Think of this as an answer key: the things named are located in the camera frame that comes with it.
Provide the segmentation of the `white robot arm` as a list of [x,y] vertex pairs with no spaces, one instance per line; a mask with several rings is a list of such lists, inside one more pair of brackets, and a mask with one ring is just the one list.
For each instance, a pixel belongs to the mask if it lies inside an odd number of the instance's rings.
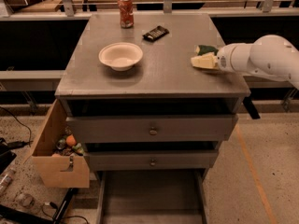
[[216,49],[198,45],[193,67],[288,81],[299,89],[299,50],[279,35],[264,35],[253,43],[233,43]]

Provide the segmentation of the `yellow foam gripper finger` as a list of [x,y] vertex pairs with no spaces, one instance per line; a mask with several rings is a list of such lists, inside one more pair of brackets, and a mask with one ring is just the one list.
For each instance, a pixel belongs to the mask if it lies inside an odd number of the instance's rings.
[[199,55],[191,58],[191,64],[193,67],[218,70],[218,62],[216,56],[212,53],[206,53],[204,55]]

